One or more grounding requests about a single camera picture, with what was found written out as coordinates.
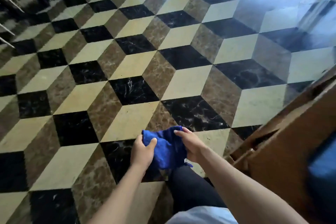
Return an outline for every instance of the leg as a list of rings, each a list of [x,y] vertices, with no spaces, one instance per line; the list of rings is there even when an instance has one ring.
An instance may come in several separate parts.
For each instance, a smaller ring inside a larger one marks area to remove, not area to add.
[[[173,170],[167,186],[174,199],[174,213],[196,206],[226,208],[216,190],[188,166]]]

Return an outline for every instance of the marble floor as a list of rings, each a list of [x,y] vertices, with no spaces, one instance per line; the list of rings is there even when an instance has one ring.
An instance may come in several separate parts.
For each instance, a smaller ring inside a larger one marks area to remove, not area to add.
[[[334,4],[53,0],[0,45],[0,224],[86,223],[142,129],[229,154],[334,65]],[[164,223],[171,201],[148,171],[128,223]]]

